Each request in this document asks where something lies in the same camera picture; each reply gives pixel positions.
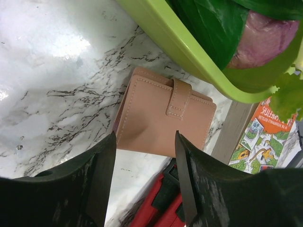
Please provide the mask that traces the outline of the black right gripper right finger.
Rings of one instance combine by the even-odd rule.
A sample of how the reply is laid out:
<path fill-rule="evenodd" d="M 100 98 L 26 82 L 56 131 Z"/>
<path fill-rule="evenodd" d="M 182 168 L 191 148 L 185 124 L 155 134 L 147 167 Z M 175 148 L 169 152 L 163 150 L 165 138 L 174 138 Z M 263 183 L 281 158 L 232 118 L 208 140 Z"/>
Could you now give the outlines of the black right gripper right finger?
<path fill-rule="evenodd" d="M 302 226 L 302 169 L 248 174 L 199 150 L 179 132 L 175 150 L 188 227 Z"/>

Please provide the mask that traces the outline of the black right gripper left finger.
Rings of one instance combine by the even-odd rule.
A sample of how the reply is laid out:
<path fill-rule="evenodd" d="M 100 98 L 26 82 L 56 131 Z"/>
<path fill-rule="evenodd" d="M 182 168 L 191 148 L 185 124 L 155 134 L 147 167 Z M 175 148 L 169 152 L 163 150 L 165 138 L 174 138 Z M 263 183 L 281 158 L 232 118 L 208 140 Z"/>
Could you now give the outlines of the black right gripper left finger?
<path fill-rule="evenodd" d="M 102 227 L 116 158 L 116 135 L 33 177 L 0 180 L 3 227 Z"/>

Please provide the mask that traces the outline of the green napa cabbage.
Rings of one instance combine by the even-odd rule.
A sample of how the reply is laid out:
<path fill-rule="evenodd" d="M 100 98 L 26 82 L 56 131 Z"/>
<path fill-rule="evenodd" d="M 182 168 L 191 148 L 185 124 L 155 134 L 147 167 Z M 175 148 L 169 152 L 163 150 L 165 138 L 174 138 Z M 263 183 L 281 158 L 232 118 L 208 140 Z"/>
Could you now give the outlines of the green napa cabbage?
<path fill-rule="evenodd" d="M 270 108 L 280 121 L 287 122 L 294 115 L 303 119 L 303 71 L 294 65 L 280 75 L 275 86 L 278 90 L 272 95 Z"/>

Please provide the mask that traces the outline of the green leafy vegetable toy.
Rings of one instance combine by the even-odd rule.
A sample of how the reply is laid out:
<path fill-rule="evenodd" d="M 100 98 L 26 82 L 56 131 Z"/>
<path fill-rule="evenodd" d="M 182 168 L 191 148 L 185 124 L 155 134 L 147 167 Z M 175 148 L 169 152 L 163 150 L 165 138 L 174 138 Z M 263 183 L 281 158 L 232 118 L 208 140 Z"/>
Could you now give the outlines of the green leafy vegetable toy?
<path fill-rule="evenodd" d="M 168 5 L 213 62 L 227 68 L 250 11 L 277 20 L 303 18 L 301 0 L 169 0 Z"/>

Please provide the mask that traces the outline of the red student backpack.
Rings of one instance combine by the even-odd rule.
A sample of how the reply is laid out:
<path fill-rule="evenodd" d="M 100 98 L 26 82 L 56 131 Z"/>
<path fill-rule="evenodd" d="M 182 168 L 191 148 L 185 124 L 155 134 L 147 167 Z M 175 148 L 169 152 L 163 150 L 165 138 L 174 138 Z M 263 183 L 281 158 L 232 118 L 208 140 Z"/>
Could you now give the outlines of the red student backpack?
<path fill-rule="evenodd" d="M 138 209 L 130 212 L 122 227 L 184 227 L 186 225 L 178 179 L 173 158 L 161 172 Z"/>

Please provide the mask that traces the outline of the green vegetable basket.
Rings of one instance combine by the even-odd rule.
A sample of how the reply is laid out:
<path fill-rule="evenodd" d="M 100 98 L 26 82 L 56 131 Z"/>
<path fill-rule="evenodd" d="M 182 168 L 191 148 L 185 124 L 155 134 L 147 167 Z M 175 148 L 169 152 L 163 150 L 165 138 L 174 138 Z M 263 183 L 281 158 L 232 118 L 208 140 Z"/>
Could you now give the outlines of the green vegetable basket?
<path fill-rule="evenodd" d="M 303 29 L 289 47 L 268 64 L 252 69 L 220 70 L 164 0 L 120 0 L 118 4 L 178 65 L 242 103 L 260 102 L 276 91 L 277 77 L 296 60 Z"/>

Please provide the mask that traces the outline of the orange green Treehouse book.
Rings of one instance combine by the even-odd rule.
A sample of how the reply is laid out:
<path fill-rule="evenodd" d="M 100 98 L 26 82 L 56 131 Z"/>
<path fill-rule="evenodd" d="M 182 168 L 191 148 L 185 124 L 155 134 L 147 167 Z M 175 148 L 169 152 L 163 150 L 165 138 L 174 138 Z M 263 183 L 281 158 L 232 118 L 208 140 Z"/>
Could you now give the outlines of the orange green Treehouse book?
<path fill-rule="evenodd" d="M 296 116 L 282 122 L 269 104 L 270 99 L 259 104 L 232 102 L 212 156 L 250 174 L 281 167 Z"/>

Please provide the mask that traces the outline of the pink leather wallet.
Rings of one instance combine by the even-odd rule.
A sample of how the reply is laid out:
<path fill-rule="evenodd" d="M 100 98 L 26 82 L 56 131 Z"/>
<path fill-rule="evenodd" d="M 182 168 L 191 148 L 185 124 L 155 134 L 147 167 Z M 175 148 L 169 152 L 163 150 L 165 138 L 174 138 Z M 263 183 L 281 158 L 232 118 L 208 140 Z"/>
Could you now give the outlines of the pink leather wallet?
<path fill-rule="evenodd" d="M 175 157 L 175 134 L 203 149 L 216 111 L 208 96 L 180 79 L 134 69 L 113 130 L 117 148 Z"/>

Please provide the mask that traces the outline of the purple onion toy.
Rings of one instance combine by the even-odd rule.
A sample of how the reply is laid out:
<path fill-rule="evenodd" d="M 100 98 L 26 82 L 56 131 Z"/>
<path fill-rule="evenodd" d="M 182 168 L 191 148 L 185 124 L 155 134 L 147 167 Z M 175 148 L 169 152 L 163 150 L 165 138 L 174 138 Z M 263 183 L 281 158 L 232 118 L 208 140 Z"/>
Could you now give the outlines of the purple onion toy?
<path fill-rule="evenodd" d="M 299 20 L 277 20 L 250 11 L 234 56 L 227 67 L 250 69 L 273 60 L 292 42 Z"/>

